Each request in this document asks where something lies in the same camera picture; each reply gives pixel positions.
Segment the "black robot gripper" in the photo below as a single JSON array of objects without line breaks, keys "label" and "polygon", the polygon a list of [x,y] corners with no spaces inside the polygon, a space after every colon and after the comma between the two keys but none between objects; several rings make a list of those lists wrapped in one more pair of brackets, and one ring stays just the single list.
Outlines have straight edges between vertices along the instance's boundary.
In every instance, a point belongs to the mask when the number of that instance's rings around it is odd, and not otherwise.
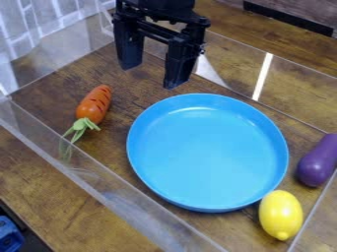
[{"label": "black robot gripper", "polygon": [[209,18],[194,12],[196,0],[117,0],[114,33],[121,66],[142,63],[144,37],[169,43],[164,88],[176,89],[190,80],[205,53]]}]

